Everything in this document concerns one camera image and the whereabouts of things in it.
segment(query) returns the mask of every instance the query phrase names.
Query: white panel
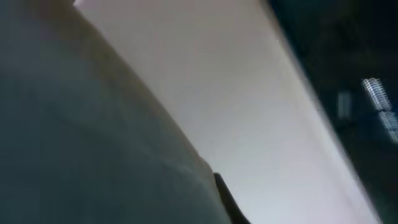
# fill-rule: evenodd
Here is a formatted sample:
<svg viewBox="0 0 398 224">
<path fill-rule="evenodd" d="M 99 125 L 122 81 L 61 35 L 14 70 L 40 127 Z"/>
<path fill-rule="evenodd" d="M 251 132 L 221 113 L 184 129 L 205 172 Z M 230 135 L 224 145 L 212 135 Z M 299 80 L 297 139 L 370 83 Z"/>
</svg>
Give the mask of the white panel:
<svg viewBox="0 0 398 224">
<path fill-rule="evenodd" d="M 85 0 L 253 223 L 377 223 L 255 0 Z"/>
</svg>

